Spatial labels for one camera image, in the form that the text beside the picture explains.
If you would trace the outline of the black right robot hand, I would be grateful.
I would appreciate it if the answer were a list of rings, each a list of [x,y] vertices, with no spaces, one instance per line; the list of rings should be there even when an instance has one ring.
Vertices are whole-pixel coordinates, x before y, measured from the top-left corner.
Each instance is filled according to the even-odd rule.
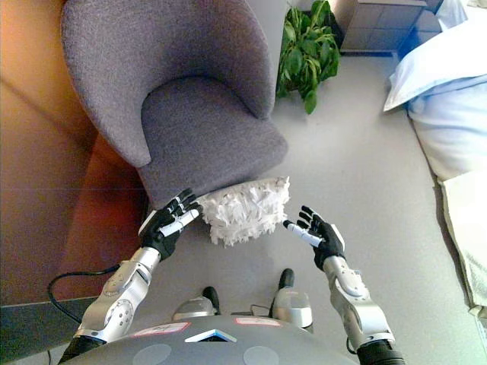
[[[315,265],[321,271],[329,257],[345,258],[345,244],[334,225],[325,222],[317,212],[305,205],[301,206],[299,217],[301,219],[296,223],[285,220],[282,224],[286,230],[312,246]]]

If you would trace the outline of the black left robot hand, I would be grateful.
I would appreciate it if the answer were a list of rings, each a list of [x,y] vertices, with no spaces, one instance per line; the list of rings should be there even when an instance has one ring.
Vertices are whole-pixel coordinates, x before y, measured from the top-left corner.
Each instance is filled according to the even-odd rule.
[[[202,206],[191,189],[184,189],[163,208],[153,210],[139,228],[141,247],[158,251],[162,262],[169,258],[185,226],[202,214]]]

